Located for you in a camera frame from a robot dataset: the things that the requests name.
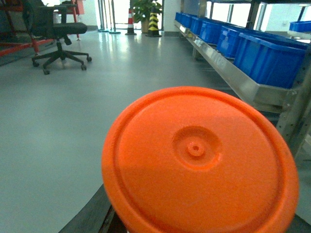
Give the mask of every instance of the green leaves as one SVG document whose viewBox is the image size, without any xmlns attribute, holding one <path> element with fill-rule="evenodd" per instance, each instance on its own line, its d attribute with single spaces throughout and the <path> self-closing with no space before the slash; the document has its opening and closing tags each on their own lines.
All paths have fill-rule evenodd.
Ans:
<svg viewBox="0 0 311 233">
<path fill-rule="evenodd" d="M 162 5 L 157 0 L 136 0 L 133 4 L 134 22 L 149 20 L 152 9 L 154 13 L 162 13 Z"/>
</svg>

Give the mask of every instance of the traffic cone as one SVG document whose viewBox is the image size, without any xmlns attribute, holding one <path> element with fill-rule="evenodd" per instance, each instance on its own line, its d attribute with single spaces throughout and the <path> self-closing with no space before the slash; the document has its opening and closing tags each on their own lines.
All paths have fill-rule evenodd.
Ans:
<svg viewBox="0 0 311 233">
<path fill-rule="evenodd" d="M 132 9 L 128 9 L 128 26 L 127 26 L 127 33 L 126 35 L 137 35 L 134 32 L 134 24 L 133 24 L 133 15 L 132 15 Z"/>
<path fill-rule="evenodd" d="M 148 34 L 146 35 L 148 37 L 161 37 L 161 35 L 159 35 L 159 28 L 157 27 L 159 20 L 156 17 L 157 14 L 155 11 L 155 8 L 152 8 L 150 13 Z"/>
</svg>

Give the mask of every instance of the window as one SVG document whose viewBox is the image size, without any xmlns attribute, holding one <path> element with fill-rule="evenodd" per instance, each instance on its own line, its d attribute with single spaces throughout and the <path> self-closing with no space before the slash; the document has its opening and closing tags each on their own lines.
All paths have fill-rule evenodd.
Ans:
<svg viewBox="0 0 311 233">
<path fill-rule="evenodd" d="M 246 27 L 251 4 L 234 4 L 231 23 Z"/>
<path fill-rule="evenodd" d="M 214 3 L 212 19 L 227 22 L 230 4 Z"/>
<path fill-rule="evenodd" d="M 309 21 L 309 20 L 311 20 L 311 7 L 307 6 L 304 11 L 301 21 Z"/>
<path fill-rule="evenodd" d="M 209 16 L 210 16 L 210 9 L 211 9 L 211 6 L 212 6 L 212 2 L 211 2 L 211 1 L 208 1 L 208 2 L 207 2 L 206 15 L 205 15 L 205 17 L 207 17 L 207 18 L 209 18 Z"/>
</svg>

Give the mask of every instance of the potted plant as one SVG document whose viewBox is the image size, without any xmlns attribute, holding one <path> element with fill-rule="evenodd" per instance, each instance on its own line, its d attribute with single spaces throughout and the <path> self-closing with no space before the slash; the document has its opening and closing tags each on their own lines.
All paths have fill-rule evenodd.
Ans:
<svg viewBox="0 0 311 233">
<path fill-rule="evenodd" d="M 135 0 L 133 4 L 134 22 L 141 22 L 141 32 L 148 32 L 150 13 L 162 13 L 162 5 L 157 0 Z"/>
</svg>

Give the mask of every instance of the yellow and black striped post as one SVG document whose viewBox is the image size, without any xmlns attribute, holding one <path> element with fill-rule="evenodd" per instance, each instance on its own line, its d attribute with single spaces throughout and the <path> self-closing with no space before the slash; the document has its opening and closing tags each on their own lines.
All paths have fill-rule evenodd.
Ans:
<svg viewBox="0 0 311 233">
<path fill-rule="evenodd" d="M 149 19 L 148 34 L 146 35 L 148 37 L 161 37 L 161 35 L 159 35 L 159 28 L 157 26 L 159 20 L 157 19 L 156 15 L 157 13 L 155 13 L 155 10 L 152 9 Z"/>
</svg>

